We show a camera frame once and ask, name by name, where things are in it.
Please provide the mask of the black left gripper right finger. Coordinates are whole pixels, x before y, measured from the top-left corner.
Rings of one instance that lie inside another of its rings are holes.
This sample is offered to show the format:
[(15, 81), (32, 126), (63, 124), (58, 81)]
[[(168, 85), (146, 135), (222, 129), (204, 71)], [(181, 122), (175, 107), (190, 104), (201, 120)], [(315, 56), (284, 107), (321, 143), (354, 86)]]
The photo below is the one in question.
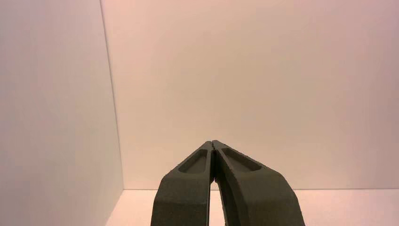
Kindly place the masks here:
[(215, 181), (227, 226), (303, 226), (298, 198), (279, 172), (214, 140)]

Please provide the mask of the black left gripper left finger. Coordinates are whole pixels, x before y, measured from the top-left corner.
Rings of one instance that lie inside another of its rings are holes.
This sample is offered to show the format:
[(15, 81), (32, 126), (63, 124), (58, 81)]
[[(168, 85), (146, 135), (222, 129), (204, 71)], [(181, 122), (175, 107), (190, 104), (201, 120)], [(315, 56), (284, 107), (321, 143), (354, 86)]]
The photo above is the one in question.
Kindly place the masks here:
[(207, 226), (214, 181), (212, 142), (206, 141), (166, 174), (153, 202), (152, 226)]

